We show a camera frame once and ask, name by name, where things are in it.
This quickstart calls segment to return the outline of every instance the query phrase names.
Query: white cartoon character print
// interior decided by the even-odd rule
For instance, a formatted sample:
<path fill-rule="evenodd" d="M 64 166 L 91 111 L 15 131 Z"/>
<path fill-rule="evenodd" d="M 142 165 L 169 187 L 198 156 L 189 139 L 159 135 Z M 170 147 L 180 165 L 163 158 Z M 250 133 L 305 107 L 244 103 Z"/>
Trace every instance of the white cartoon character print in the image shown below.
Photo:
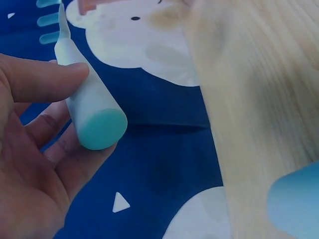
<path fill-rule="evenodd" d="M 91 51 L 103 63 L 198 86 L 178 7 L 184 17 L 190 12 L 186 0 L 73 0 L 66 14 L 72 25 L 86 29 Z"/>
<path fill-rule="evenodd" d="M 189 199 L 169 224 L 163 239 L 231 239 L 224 187 Z"/>

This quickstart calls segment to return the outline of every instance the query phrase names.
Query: wooden surface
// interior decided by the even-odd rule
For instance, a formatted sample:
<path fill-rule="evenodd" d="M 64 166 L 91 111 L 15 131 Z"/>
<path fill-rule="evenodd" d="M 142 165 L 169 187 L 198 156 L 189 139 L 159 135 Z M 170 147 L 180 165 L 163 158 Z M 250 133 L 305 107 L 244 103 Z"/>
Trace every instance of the wooden surface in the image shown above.
<path fill-rule="evenodd" d="M 319 0 L 193 1 L 189 17 L 179 14 L 234 239 L 290 239 L 268 222 L 266 198 L 319 157 Z"/>

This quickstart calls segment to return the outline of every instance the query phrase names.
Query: teal end cap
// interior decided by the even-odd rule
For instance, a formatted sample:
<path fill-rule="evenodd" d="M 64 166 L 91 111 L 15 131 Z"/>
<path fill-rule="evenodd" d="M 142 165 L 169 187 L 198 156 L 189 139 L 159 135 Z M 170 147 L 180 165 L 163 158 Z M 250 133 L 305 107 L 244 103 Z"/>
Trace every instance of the teal end cap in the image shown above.
<path fill-rule="evenodd" d="M 267 213 L 295 238 L 319 238 L 319 162 L 278 179 L 268 192 Z"/>
<path fill-rule="evenodd" d="M 108 148 L 118 142 L 128 126 L 125 114 L 117 109 L 107 109 L 95 114 L 78 130 L 83 147 L 90 150 Z"/>

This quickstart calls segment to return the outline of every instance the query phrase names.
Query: electric toothbrush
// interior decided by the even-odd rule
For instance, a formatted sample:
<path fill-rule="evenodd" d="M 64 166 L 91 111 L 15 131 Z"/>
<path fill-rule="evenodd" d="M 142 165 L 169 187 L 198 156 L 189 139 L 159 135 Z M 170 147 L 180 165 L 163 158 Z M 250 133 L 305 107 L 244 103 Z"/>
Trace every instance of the electric toothbrush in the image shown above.
<path fill-rule="evenodd" d="M 90 74 L 85 82 L 66 99 L 79 142 L 90 150 L 110 147 L 125 133 L 127 118 L 71 39 L 63 3 L 59 7 L 59 26 L 60 35 L 54 47 L 58 64 L 84 62 L 90 68 Z"/>

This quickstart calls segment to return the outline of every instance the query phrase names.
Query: pink object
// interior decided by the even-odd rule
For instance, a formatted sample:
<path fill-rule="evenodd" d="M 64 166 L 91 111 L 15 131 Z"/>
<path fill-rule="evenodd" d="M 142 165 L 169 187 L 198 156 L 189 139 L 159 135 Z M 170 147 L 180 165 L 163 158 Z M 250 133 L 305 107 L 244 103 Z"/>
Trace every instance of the pink object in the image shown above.
<path fill-rule="evenodd" d="M 96 5 L 111 3 L 115 1 L 128 1 L 128 0 L 78 0 L 80 15 L 86 15 L 88 11 L 95 10 Z"/>

